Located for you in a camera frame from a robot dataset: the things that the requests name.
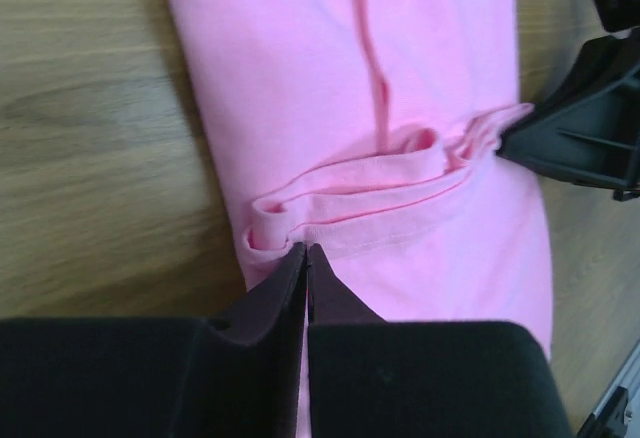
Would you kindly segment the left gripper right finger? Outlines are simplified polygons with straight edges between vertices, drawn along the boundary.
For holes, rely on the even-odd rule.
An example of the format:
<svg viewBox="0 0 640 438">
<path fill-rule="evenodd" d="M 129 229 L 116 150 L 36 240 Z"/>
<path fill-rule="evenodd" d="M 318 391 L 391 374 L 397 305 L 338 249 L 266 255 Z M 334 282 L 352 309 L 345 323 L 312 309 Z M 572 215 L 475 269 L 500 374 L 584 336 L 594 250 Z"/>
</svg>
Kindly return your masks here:
<svg viewBox="0 0 640 438">
<path fill-rule="evenodd" d="M 504 321 L 387 322 L 308 251 L 315 437 L 568 437 L 546 357 Z"/>
</svg>

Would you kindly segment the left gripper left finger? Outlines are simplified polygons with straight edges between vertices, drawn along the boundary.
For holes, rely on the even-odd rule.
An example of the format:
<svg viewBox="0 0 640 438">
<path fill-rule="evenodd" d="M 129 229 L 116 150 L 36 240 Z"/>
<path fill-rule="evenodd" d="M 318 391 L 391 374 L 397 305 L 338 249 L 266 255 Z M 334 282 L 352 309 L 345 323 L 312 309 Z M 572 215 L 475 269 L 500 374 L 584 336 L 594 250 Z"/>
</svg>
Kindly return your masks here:
<svg viewBox="0 0 640 438">
<path fill-rule="evenodd" d="M 306 249 L 212 317 L 1 323 L 5 437 L 292 437 Z"/>
</svg>

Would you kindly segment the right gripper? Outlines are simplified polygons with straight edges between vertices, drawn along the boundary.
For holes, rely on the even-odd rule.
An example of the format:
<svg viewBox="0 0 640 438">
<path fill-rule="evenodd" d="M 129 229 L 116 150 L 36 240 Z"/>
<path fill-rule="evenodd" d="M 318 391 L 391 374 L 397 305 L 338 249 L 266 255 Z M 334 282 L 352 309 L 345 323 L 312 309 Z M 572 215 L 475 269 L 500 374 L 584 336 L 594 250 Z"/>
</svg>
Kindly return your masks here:
<svg viewBox="0 0 640 438">
<path fill-rule="evenodd" d="M 639 0 L 592 0 L 603 29 L 639 27 Z M 577 186 L 639 197 L 639 34 L 587 41 L 560 87 L 502 132 L 498 155 Z"/>
</svg>

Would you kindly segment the pink t-shirt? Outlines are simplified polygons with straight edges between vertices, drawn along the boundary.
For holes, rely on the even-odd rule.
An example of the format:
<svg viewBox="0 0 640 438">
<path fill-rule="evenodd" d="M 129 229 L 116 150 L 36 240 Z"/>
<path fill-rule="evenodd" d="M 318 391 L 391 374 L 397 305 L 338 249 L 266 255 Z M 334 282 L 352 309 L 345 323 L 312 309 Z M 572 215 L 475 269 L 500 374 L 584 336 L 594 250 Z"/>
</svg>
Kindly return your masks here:
<svg viewBox="0 0 640 438">
<path fill-rule="evenodd" d="M 386 320 L 552 341 L 536 176 L 500 159 L 515 0 L 169 0 L 248 287 L 320 245 Z"/>
</svg>

